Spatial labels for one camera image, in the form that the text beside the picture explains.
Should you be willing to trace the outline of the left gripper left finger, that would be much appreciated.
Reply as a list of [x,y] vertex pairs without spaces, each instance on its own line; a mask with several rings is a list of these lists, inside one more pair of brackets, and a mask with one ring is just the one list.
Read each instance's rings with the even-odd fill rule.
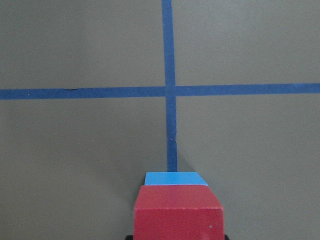
[[132,236],[132,235],[127,235],[127,236],[125,237],[125,240],[133,240],[133,236]]

